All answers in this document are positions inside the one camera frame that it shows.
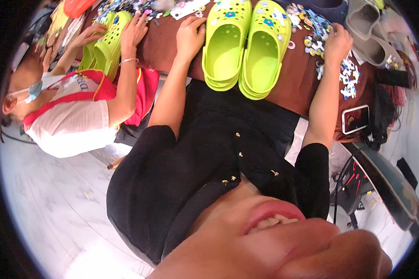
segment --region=red bag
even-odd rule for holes
[[[95,2],[96,0],[65,0],[64,14],[68,17],[78,18]]]

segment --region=lime green clog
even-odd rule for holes
[[[250,0],[223,0],[209,12],[202,68],[213,90],[226,91],[235,86],[250,19]]]
[[[105,17],[105,20],[99,23],[107,26],[108,28],[110,24],[113,22],[114,17],[115,17],[114,12],[108,12]],[[79,64],[79,70],[88,70],[88,69],[93,69],[95,67],[96,59],[95,59],[95,52],[93,51],[93,47],[95,46],[95,43],[97,41],[98,40],[89,42],[88,44],[83,46],[84,55],[82,57],[81,63]]]
[[[291,22],[279,4],[270,0],[257,3],[240,77],[247,98],[263,99],[275,86],[291,34]]]
[[[95,70],[102,70],[111,81],[115,79],[118,71],[121,56],[121,32],[130,20],[132,20],[132,15],[129,12],[117,12],[112,24],[93,48],[96,58]]]

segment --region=black sleeve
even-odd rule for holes
[[[329,213],[329,151],[321,143],[301,149],[295,168],[307,183],[296,190],[298,207],[306,218],[326,219]]]
[[[158,240],[166,237],[168,222],[173,220],[168,214],[175,214],[173,189],[168,184],[174,165],[181,166],[171,162],[175,147],[169,126],[145,129],[108,185],[107,216],[126,245],[146,262],[161,258],[163,243]],[[168,222],[149,229],[147,223],[162,220],[159,216]]]

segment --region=red vest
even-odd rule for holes
[[[104,72],[101,70],[83,70],[71,72],[68,75],[64,76],[60,81],[67,79],[73,75],[81,74],[97,83],[99,83],[98,88],[95,92],[77,92],[69,94],[67,96],[61,97],[55,101],[44,104],[40,109],[36,110],[33,113],[28,114],[23,123],[26,126],[31,125],[34,120],[39,116],[44,114],[46,111],[54,107],[59,103],[70,103],[75,101],[85,101],[85,100],[111,100],[116,97],[117,89],[112,84],[112,82],[104,75]],[[158,80],[160,78],[160,72],[157,70],[150,69],[141,69],[137,68],[137,106],[135,113],[126,121],[127,125],[136,125],[139,126],[141,120],[146,116],[146,114],[151,109],[155,93],[157,92]]]

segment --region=hand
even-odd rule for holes
[[[333,23],[335,30],[329,33],[329,38],[324,46],[324,61],[333,66],[340,66],[352,47],[352,37],[338,23]]]
[[[76,39],[71,42],[70,47],[82,47],[91,41],[99,39],[105,33],[107,27],[100,23],[93,23],[88,26]]]
[[[121,60],[135,58],[137,46],[147,32],[147,14],[140,18],[140,12],[136,12],[132,21],[126,23],[121,33]]]
[[[180,25],[177,31],[176,58],[190,63],[201,49],[205,40],[205,17],[189,17]]]
[[[52,36],[50,36],[50,37],[48,38],[48,40],[46,41],[46,46],[47,46],[47,47],[54,46],[54,44],[56,43],[56,41],[57,41],[57,37],[56,37],[56,36],[54,36],[54,35],[52,35]]]

